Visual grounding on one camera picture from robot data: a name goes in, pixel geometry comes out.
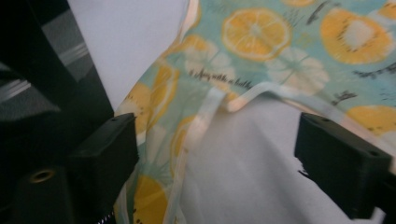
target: white surface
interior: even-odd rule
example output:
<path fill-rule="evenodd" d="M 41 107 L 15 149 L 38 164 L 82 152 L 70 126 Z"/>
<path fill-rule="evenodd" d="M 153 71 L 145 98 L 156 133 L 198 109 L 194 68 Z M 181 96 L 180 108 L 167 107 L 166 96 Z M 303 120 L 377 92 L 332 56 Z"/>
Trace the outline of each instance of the white surface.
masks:
<path fill-rule="evenodd" d="M 116 108 L 174 40 L 188 0 L 68 1 Z M 189 154 L 181 196 L 188 223 L 352 223 L 297 173 L 299 114 L 263 96 L 237 113 L 218 112 Z"/>
<path fill-rule="evenodd" d="M 111 105 L 173 42 L 188 0 L 68 0 Z"/>
<path fill-rule="evenodd" d="M 240 111 L 219 111 L 190 151 L 181 195 L 189 224 L 374 224 L 351 221 L 294 158 L 300 111 L 260 95 Z"/>

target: lemon slice print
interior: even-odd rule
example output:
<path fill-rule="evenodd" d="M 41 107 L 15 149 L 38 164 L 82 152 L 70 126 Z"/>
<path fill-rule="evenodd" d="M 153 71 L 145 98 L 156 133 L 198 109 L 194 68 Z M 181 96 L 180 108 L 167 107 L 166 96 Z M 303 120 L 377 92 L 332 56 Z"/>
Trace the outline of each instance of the lemon slice print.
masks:
<path fill-rule="evenodd" d="M 340 63 L 377 63 L 393 50 L 392 38 L 377 22 L 335 8 L 320 26 L 323 45 Z"/>
<path fill-rule="evenodd" d="M 320 61 L 297 48 L 286 48 L 273 60 L 265 62 L 268 76 L 281 86 L 292 87 L 305 94 L 321 91 L 329 76 Z"/>
<path fill-rule="evenodd" d="M 134 223 L 163 223 L 166 206 L 162 186 L 149 176 L 139 176 L 134 194 Z"/>
<path fill-rule="evenodd" d="M 148 86 L 137 82 L 115 112 L 115 116 L 134 113 L 136 116 L 136 120 L 134 121 L 136 134 L 142 133 L 147 128 L 150 94 L 151 90 Z"/>
<path fill-rule="evenodd" d="M 306 7 L 315 2 L 315 0 L 282 0 L 282 2 L 292 7 Z"/>
<path fill-rule="evenodd" d="M 396 131 L 396 108 L 386 105 L 362 105 L 349 109 L 346 115 L 375 135 Z"/>
<path fill-rule="evenodd" d="M 268 8 L 235 11 L 227 18 L 221 38 L 228 50 L 252 61 L 275 58 L 290 44 L 289 24 Z"/>
<path fill-rule="evenodd" d="M 396 0 L 388 0 L 384 6 L 382 6 L 378 13 L 391 20 L 396 20 Z"/>
<path fill-rule="evenodd" d="M 156 64 L 159 69 L 151 92 L 148 130 L 157 123 L 175 97 L 179 76 L 178 70 L 166 62 L 157 61 Z"/>
<path fill-rule="evenodd" d="M 170 164 L 171 164 L 171 173 L 174 176 L 174 171 L 176 167 L 177 157 L 180 153 L 180 150 L 183 147 L 184 139 L 187 134 L 187 130 L 191 122 L 194 120 L 195 116 L 189 116 L 184 118 L 178 125 L 177 130 L 171 141 L 171 156 L 170 156 Z"/>

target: printed fabric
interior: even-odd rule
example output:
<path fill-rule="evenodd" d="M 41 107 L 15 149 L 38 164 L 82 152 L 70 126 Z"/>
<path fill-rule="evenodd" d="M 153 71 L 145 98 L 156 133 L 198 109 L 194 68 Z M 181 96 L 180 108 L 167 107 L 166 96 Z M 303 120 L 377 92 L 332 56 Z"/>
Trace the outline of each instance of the printed fabric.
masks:
<path fill-rule="evenodd" d="M 267 91 L 396 156 L 395 38 L 396 0 L 190 0 L 177 39 L 116 112 L 137 116 L 140 157 L 118 223 L 184 223 L 187 153 L 218 109 Z"/>

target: black plastic part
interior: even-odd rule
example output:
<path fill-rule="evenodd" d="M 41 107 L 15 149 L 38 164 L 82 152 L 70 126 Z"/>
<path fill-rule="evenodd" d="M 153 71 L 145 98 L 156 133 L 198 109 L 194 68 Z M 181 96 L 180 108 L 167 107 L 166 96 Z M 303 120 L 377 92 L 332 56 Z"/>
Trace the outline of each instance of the black plastic part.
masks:
<path fill-rule="evenodd" d="M 137 163 L 134 115 L 108 120 L 69 156 L 67 170 L 81 214 L 108 215 Z"/>
<path fill-rule="evenodd" d="M 26 175 L 18 185 L 12 223 L 76 223 L 68 186 L 63 167 L 50 167 Z"/>
<path fill-rule="evenodd" d="M 328 119 L 303 113 L 295 157 L 349 218 L 372 216 L 390 155 Z"/>
<path fill-rule="evenodd" d="M 396 175 L 389 174 L 378 191 L 380 196 L 376 199 L 376 205 L 387 214 L 383 224 L 396 223 Z"/>

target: cloth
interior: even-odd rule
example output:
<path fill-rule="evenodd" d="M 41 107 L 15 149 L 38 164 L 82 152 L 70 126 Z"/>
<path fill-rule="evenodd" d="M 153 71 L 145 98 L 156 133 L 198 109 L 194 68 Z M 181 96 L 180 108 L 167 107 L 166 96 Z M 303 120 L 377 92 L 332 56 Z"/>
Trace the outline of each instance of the cloth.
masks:
<path fill-rule="evenodd" d="M 395 10 L 394 0 L 190 0 L 174 44 L 116 112 L 137 115 L 140 156 L 118 221 L 184 223 L 187 155 L 216 111 L 263 92 L 396 156 Z"/>
<path fill-rule="evenodd" d="M 189 153 L 180 208 L 189 224 L 379 224 L 350 220 L 294 157 L 300 110 L 262 94 L 238 113 L 218 111 Z"/>

